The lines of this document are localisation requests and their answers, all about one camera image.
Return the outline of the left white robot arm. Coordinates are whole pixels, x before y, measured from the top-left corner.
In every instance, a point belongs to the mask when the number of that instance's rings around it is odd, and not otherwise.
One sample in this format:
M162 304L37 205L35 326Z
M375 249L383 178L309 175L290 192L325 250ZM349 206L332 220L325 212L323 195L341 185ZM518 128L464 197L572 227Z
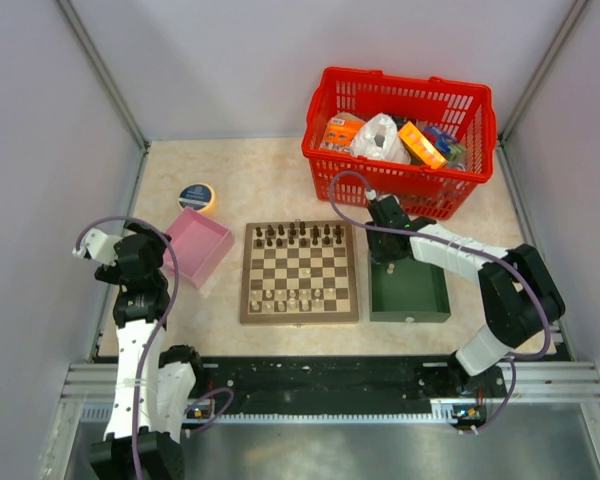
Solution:
M89 461L100 479L181 479L182 420L188 397L206 387L194 348L162 348L173 288L162 273L170 238L127 220L128 235L90 226L74 254L99 262L94 276L118 289L113 318L118 366L112 411Z

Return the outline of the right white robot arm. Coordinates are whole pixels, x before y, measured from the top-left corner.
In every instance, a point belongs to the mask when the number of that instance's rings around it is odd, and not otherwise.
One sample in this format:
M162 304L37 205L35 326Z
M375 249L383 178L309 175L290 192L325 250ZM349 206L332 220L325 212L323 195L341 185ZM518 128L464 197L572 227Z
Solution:
M410 219L393 195L365 194L371 220L365 224L374 261L402 259L433 265L477 285L485 325L454 352L447 370L449 388L467 396L483 372L566 312L562 295L538 250L489 246L463 237L427 217Z

